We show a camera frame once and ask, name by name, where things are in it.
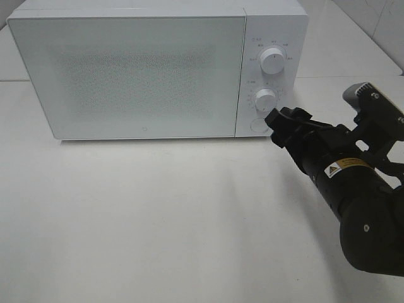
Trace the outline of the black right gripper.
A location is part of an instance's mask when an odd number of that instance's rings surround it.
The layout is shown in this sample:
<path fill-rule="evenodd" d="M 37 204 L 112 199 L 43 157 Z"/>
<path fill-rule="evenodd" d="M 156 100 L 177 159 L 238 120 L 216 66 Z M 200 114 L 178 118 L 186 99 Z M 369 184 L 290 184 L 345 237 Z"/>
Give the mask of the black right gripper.
<path fill-rule="evenodd" d="M 273 109 L 264 120 L 273 130 L 272 142 L 287 149 L 337 219 L 341 220 L 347 208 L 360 198 L 393 193 L 378 172 L 403 180 L 403 164 L 387 157 L 394 143 L 373 153 L 363 141 L 355 141 L 353 131 L 345 126 L 311 121 L 311 117 L 299 107 L 284 107 Z"/>

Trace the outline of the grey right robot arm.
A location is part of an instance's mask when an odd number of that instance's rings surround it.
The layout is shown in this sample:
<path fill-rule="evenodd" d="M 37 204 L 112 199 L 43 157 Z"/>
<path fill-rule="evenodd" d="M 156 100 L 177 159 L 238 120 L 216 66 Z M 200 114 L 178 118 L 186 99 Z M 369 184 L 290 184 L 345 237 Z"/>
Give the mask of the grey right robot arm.
<path fill-rule="evenodd" d="M 403 276 L 403 186 L 392 188 L 362 156 L 344 125 L 313 121 L 301 108 L 273 109 L 272 142 L 285 148 L 340 223 L 347 261 L 369 273 Z"/>

